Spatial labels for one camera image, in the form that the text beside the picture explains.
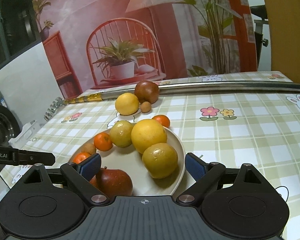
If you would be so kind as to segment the yellow green orange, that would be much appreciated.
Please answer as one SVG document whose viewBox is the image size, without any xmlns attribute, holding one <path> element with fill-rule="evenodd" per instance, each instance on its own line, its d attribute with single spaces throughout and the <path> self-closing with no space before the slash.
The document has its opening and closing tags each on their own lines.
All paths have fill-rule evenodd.
<svg viewBox="0 0 300 240">
<path fill-rule="evenodd" d="M 178 166 L 178 154 L 168 143 L 157 143 L 142 154 L 142 162 L 154 179 L 163 179 L 171 175 Z"/>
</svg>

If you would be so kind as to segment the small brown longan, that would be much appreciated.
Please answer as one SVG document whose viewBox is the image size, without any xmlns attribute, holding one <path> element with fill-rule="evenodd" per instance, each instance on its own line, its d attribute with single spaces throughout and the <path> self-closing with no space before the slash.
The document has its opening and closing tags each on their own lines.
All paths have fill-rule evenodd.
<svg viewBox="0 0 300 240">
<path fill-rule="evenodd" d="M 148 102 L 148 101 L 143 102 L 140 105 L 140 109 L 141 109 L 142 113 L 148 113 L 148 112 L 150 112 L 151 109 L 152 109 L 151 103 Z"/>
</svg>

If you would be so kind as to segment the large mandarin in plate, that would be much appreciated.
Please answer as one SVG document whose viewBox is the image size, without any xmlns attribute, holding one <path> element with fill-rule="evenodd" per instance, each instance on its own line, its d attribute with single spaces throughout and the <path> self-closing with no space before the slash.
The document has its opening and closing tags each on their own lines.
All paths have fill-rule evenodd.
<svg viewBox="0 0 300 240">
<path fill-rule="evenodd" d="M 76 164 L 81 163 L 82 161 L 84 161 L 85 159 L 89 158 L 91 156 L 90 153 L 87 152 L 80 152 L 78 154 L 76 154 L 73 158 L 73 162 Z"/>
</svg>

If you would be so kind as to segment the brown longan in plate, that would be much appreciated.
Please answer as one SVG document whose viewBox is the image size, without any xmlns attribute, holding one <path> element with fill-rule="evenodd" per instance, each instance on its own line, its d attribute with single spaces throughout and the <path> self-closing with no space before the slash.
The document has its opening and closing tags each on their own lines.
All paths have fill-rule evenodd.
<svg viewBox="0 0 300 240">
<path fill-rule="evenodd" d="M 96 147 L 94 146 L 93 143 L 85 143 L 84 145 L 81 146 L 80 149 L 81 152 L 89 153 L 90 155 L 96 153 Z"/>
</svg>

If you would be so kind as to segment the washing machine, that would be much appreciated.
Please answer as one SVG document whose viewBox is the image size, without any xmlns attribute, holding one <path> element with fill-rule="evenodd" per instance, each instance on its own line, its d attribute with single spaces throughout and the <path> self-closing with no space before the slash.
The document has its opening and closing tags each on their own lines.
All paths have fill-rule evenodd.
<svg viewBox="0 0 300 240">
<path fill-rule="evenodd" d="M 11 111 L 0 92 L 0 146 L 10 147 L 9 140 L 21 132 L 18 117 Z"/>
</svg>

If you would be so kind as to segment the mandarin in plate left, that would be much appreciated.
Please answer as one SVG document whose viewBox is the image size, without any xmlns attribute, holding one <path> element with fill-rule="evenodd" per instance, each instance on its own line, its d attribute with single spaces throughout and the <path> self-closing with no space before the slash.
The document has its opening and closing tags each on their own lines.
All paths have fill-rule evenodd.
<svg viewBox="0 0 300 240">
<path fill-rule="evenodd" d="M 106 132 L 98 133 L 94 136 L 94 146 L 100 151 L 109 151 L 113 147 L 110 136 Z"/>
</svg>

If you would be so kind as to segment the beige round plate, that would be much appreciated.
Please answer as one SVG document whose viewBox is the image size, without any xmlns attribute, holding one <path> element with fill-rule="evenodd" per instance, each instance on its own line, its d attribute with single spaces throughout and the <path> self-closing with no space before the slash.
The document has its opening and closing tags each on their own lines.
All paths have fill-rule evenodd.
<svg viewBox="0 0 300 240">
<path fill-rule="evenodd" d="M 97 150 L 96 153 L 101 156 L 101 166 L 125 171 L 132 179 L 134 196 L 177 196 L 187 185 L 185 150 L 177 135 L 168 128 L 165 130 L 167 143 L 174 147 L 178 154 L 178 168 L 167 178 L 153 179 L 142 163 L 141 154 L 133 145 L 126 148 L 113 146 L 107 152 Z"/>
</svg>

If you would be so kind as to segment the green yellow round fruit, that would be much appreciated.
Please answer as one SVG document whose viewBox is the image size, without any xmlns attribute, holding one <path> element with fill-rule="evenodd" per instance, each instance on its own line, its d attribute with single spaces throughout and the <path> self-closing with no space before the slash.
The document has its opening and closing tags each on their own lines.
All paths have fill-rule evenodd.
<svg viewBox="0 0 300 240">
<path fill-rule="evenodd" d="M 117 121 L 110 129 L 109 136 L 112 143 L 120 148 L 128 147 L 132 144 L 131 132 L 133 124 L 126 120 Z"/>
</svg>

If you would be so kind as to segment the mandarin behind plate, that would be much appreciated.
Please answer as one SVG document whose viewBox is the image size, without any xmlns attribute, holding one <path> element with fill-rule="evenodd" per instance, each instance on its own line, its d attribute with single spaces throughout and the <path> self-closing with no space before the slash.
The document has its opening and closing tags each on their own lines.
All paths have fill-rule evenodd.
<svg viewBox="0 0 300 240">
<path fill-rule="evenodd" d="M 165 115 L 156 115 L 152 118 L 153 120 L 156 120 L 159 122 L 162 126 L 169 128 L 170 127 L 170 119 Z"/>
</svg>

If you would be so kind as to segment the steel clothes pole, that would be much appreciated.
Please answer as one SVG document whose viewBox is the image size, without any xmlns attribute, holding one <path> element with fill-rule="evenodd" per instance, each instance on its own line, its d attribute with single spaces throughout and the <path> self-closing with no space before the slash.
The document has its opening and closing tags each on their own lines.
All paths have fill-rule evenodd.
<svg viewBox="0 0 300 240">
<path fill-rule="evenodd" d="M 124 88 L 106 92 L 98 92 L 86 96 L 80 96 L 71 100 L 63 100 L 60 97 L 56 98 L 50 108 L 47 109 L 44 119 L 49 121 L 56 113 L 68 104 L 114 100 L 119 95 L 127 92 L 134 92 L 134 88 Z M 281 81 L 215 81 L 215 82 L 191 82 L 191 83 L 173 83 L 159 86 L 160 95 L 173 94 L 216 94 L 216 93 L 300 93 L 300 84 L 293 82 Z"/>
</svg>

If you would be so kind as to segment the large yellow grapefruit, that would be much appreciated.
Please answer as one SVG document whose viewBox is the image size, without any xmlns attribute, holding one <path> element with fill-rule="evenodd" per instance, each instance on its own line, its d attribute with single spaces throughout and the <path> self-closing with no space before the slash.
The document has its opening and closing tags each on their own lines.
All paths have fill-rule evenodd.
<svg viewBox="0 0 300 240">
<path fill-rule="evenodd" d="M 159 122 L 153 119 L 144 119 L 137 122 L 131 132 L 131 140 L 135 149 L 143 154 L 150 146 L 167 142 L 167 133 Z"/>
</svg>

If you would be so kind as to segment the checkered bunny tablecloth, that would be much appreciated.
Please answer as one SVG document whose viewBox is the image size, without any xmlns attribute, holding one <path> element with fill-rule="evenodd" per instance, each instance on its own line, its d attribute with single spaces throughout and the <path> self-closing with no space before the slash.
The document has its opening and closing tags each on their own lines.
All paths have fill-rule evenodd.
<svg viewBox="0 0 300 240">
<path fill-rule="evenodd" d="M 300 239 L 300 93 L 173 95 L 160 98 L 151 113 L 169 118 L 186 152 L 227 167 L 251 163 L 287 201 L 290 217 L 283 237 Z M 31 136 L 25 149 L 51 152 L 66 163 L 88 139 L 120 120 L 113 101 L 66 106 Z"/>
</svg>

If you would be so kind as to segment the yellow lemon on table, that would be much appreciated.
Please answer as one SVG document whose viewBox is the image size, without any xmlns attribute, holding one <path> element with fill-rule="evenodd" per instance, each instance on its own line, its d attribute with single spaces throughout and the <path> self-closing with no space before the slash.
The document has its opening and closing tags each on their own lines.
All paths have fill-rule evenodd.
<svg viewBox="0 0 300 240">
<path fill-rule="evenodd" d="M 115 101 L 115 109 L 121 115 L 134 114 L 139 109 L 139 100 L 135 94 L 123 93 Z"/>
</svg>

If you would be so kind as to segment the dark red apple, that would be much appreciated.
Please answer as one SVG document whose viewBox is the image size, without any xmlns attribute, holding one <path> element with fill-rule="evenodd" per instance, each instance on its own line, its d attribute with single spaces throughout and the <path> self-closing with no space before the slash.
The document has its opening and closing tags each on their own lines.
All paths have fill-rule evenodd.
<svg viewBox="0 0 300 240">
<path fill-rule="evenodd" d="M 139 103 L 149 102 L 153 104 L 158 100 L 159 93 L 159 86 L 147 80 L 140 81 L 134 89 L 134 94 L 137 96 Z"/>
</svg>

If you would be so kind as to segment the printed room backdrop cloth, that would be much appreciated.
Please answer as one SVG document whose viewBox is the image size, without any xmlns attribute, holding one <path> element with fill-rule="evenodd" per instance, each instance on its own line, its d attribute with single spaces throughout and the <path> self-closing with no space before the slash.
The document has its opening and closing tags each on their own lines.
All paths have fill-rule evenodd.
<svg viewBox="0 0 300 240">
<path fill-rule="evenodd" d="M 32 0 L 65 98 L 181 77 L 254 72 L 248 0 Z"/>
</svg>

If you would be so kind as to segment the wooden board panel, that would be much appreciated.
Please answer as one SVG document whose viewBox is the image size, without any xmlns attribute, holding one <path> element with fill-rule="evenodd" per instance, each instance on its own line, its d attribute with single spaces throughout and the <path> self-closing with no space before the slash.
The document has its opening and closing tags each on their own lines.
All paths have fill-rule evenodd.
<svg viewBox="0 0 300 240">
<path fill-rule="evenodd" d="M 264 0 L 269 18 L 271 69 L 300 83 L 300 0 Z"/>
</svg>

